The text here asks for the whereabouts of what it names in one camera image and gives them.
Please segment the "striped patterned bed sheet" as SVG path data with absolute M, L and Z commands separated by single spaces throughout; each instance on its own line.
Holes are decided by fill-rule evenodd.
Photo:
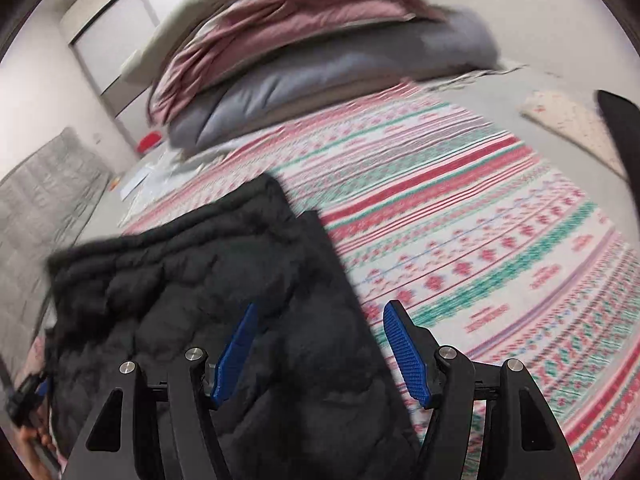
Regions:
M 430 414 L 387 341 L 392 300 L 473 361 L 523 362 L 582 478 L 614 476 L 639 434 L 639 255 L 570 177 L 509 130 L 401 84 L 266 130 L 133 214 L 123 236 L 264 175 L 296 214 L 318 214 L 419 448 Z

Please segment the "black puffer jacket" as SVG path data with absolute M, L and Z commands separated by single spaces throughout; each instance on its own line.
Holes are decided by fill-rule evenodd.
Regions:
M 72 454 L 122 362 L 150 382 L 198 347 L 224 348 L 245 309 L 259 330 L 213 414 L 235 479 L 405 479 L 419 442 L 340 259 L 314 211 L 260 176 L 138 235 L 47 262 L 51 422 Z

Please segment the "red object by wall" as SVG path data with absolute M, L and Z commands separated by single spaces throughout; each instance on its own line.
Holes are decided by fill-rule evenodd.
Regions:
M 151 131 L 138 142 L 136 147 L 137 153 L 143 156 L 162 142 L 162 134 L 157 130 Z

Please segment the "grey quilted mattress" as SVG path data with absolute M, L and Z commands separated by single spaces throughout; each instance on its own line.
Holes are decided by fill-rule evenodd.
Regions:
M 71 128 L 1 179 L 1 357 L 11 377 L 47 309 L 47 258 L 76 243 L 112 177 Z

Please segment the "cream floral pillow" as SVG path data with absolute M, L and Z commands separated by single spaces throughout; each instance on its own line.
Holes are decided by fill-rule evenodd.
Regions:
M 521 115 L 562 136 L 628 180 L 613 138 L 599 114 L 556 90 L 535 91 L 524 102 Z

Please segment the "pink folded blanket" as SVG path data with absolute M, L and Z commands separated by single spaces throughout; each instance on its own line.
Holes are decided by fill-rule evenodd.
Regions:
M 153 125 L 168 124 L 198 93 L 289 44 L 414 18 L 441 21 L 444 14 L 427 0 L 235 1 L 168 58 L 149 98 L 149 120 Z

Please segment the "grey folded quilt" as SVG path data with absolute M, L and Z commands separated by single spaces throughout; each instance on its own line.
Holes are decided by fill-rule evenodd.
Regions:
M 448 9 L 441 22 L 390 23 L 292 44 L 199 93 L 167 127 L 186 156 L 404 79 L 492 70 L 497 40 L 480 16 Z

